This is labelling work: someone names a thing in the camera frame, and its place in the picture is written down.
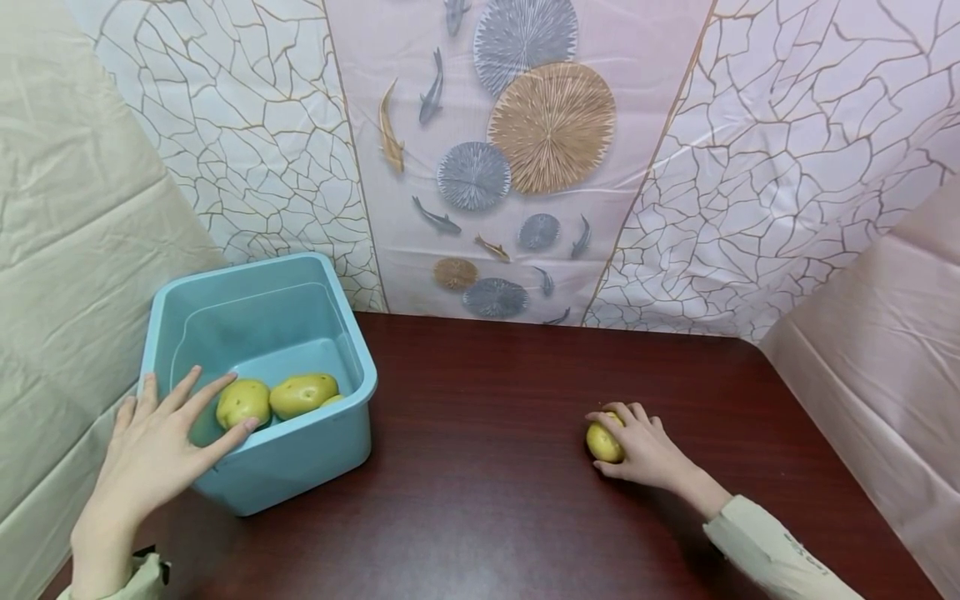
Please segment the tan circle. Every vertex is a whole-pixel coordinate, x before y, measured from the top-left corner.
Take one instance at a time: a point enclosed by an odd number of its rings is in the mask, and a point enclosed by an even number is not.
[[[463,258],[442,258],[433,266],[433,279],[448,290],[460,292],[477,282],[476,265]]]
[[[593,172],[613,139],[616,104],[607,82],[575,62],[517,77],[493,107],[491,143],[510,161],[524,195],[559,192]]]

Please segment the gray circle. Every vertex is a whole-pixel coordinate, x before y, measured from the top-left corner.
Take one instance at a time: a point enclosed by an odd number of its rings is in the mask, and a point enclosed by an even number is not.
[[[480,279],[464,292],[464,306],[477,317],[510,319],[530,304],[523,287],[500,277]]]
[[[544,250],[560,237],[560,221],[545,212],[532,215],[523,222],[516,242],[527,250]]]
[[[510,191],[510,183],[510,163],[487,142],[457,144],[437,168],[441,196],[461,210],[490,210]]]
[[[570,0],[491,0],[473,36],[473,65],[494,97],[532,68],[572,60],[577,13]]]

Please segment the fish illustration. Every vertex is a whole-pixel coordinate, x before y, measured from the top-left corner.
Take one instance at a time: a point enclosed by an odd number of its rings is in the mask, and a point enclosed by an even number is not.
[[[430,222],[430,225],[437,228],[437,231],[440,233],[452,233],[453,235],[459,234],[462,229],[453,221],[450,221],[450,215],[445,214],[443,217],[440,215],[435,215],[429,210],[423,208],[423,204],[420,204],[420,198],[416,196],[414,198],[414,204],[417,206],[417,210],[420,212],[423,217]]]
[[[553,277],[551,277],[549,273],[540,267],[534,267],[534,269],[540,271],[540,274],[543,276],[543,283],[540,284],[540,289],[543,291],[543,295],[550,298],[553,296]]]
[[[490,252],[491,254],[495,255],[497,258],[499,258],[503,262],[510,262],[510,255],[503,251],[502,245],[494,246],[490,242],[480,237],[479,233],[477,233],[476,239],[474,239],[473,241],[479,244],[480,246],[482,246],[484,250],[486,250],[487,252]]]
[[[564,311],[564,315],[563,315],[562,317],[557,317],[556,319],[551,319],[550,321],[544,321],[543,324],[545,324],[545,325],[559,325],[559,324],[563,323],[564,321],[566,321],[566,318],[569,317],[569,316],[570,316],[570,307],[568,306],[568,307],[566,308],[566,310]]]
[[[573,243],[573,251],[570,253],[570,258],[580,258],[580,255],[587,251],[587,246],[590,244],[590,223],[587,221],[587,217],[580,215],[580,218],[584,220],[584,232],[580,236],[580,239]]]
[[[460,23],[472,4],[467,4],[467,0],[444,0],[444,6],[446,7],[446,32],[450,37],[454,37],[460,31]]]
[[[396,141],[394,126],[390,124],[390,95],[394,93],[396,79],[380,101],[380,150],[398,173],[403,173],[403,142]]]
[[[444,93],[444,60],[440,56],[440,48],[433,53],[433,59],[437,62],[437,79],[433,80],[430,91],[420,95],[420,124],[426,125],[426,122],[433,118],[440,110],[440,95]]]

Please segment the blue plastic bin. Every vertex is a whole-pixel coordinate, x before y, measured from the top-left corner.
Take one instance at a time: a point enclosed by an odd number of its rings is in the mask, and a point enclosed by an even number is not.
[[[270,508],[357,468],[371,452],[368,401],[376,369],[330,260],[283,256],[173,281],[154,298],[141,376],[161,397],[193,365],[197,389],[225,372],[273,387],[290,375],[328,372],[343,400],[255,431],[195,488],[238,516]],[[223,430],[216,400],[190,433],[206,445]]]

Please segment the yellow potato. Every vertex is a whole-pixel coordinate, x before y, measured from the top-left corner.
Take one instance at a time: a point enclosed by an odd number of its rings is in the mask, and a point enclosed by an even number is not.
[[[217,400],[217,422],[224,429],[250,417],[260,426],[270,422],[270,388],[257,379],[237,379],[220,393]]]
[[[332,398],[329,399],[329,400],[325,400],[324,403],[321,404],[321,406],[326,406],[327,404],[333,404],[334,402],[337,402],[337,401],[339,401],[339,400],[342,400],[342,399],[344,399],[345,397],[346,397],[346,396],[344,396],[343,394],[338,394],[338,395],[332,397]]]
[[[616,413],[607,413],[607,416],[619,423],[621,427],[623,426],[623,421]],[[587,448],[589,448],[593,458],[598,461],[604,461],[605,463],[623,462],[623,448],[610,435],[607,428],[598,422],[591,423],[590,427],[587,428]]]
[[[340,394],[333,375],[312,372],[288,377],[270,391],[270,408],[283,420],[309,413]]]

